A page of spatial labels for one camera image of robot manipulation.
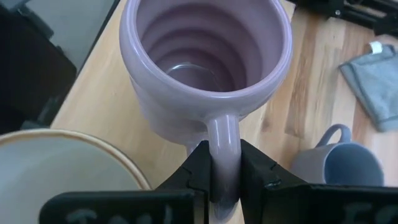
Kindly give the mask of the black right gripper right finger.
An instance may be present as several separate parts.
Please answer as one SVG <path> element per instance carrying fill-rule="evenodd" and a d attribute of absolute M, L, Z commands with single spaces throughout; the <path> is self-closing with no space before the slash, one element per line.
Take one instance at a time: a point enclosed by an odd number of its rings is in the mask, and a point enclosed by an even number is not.
<path fill-rule="evenodd" d="M 246 223 L 397 223 L 397 189 L 310 184 L 241 141 L 241 204 Z"/>

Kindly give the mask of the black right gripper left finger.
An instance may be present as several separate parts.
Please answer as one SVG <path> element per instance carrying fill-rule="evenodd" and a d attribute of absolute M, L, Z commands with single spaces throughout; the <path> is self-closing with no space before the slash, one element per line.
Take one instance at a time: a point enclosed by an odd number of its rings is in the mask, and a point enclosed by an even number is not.
<path fill-rule="evenodd" d="M 211 158 L 202 141 L 154 190 L 65 192 L 40 209 L 40 224 L 208 223 Z"/>

